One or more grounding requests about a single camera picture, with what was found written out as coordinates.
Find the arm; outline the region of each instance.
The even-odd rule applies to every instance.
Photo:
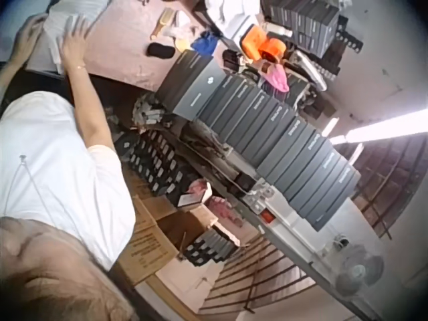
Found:
[[[84,63],[88,23],[79,17],[74,27],[68,19],[66,35],[60,53],[70,79],[76,122],[86,147],[104,145],[114,150],[112,134],[101,101],[91,83]]]
[[[0,104],[6,94],[6,90],[9,87],[13,77],[22,67],[22,65],[28,60],[35,43],[41,33],[43,22],[47,15],[34,15],[27,19],[24,26],[19,30],[17,34],[15,47],[11,59],[6,63],[6,66],[0,71]]]

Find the wooden brush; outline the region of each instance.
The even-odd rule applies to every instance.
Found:
[[[168,25],[171,21],[171,19],[173,18],[174,15],[174,10],[172,10],[171,8],[165,8],[165,10],[162,12],[162,15],[160,16],[158,23],[155,27],[155,29],[152,32],[152,35],[150,36],[151,40],[155,40],[159,34],[159,32],[161,32],[162,28],[165,25]]]

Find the white cloth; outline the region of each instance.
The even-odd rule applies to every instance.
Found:
[[[0,216],[77,237],[107,270],[135,224],[118,156],[106,146],[86,148],[73,107],[48,92],[14,101],[0,120]]]

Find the hand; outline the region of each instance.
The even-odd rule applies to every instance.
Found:
[[[88,31],[89,23],[84,17],[79,16],[74,27],[73,17],[68,18],[64,40],[62,44],[60,39],[58,41],[62,64],[67,73],[85,66],[84,56]]]
[[[28,60],[41,34],[46,18],[47,13],[42,13],[27,19],[17,34],[10,59],[11,64],[20,68]]]

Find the table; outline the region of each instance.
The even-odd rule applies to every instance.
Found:
[[[112,0],[90,34],[85,56],[87,70],[90,74],[156,91],[180,52],[177,50],[174,57],[167,60],[147,57],[145,52],[151,42],[150,34],[163,9],[168,6],[187,13],[191,18],[189,27],[197,28],[196,38],[205,28],[191,14],[194,2],[151,0],[142,6],[138,0]],[[174,46],[173,38],[164,35],[159,36],[156,42]],[[46,45],[47,39],[42,36],[29,61],[30,70],[56,70]],[[221,54],[225,49],[219,41],[214,56],[221,65]]]

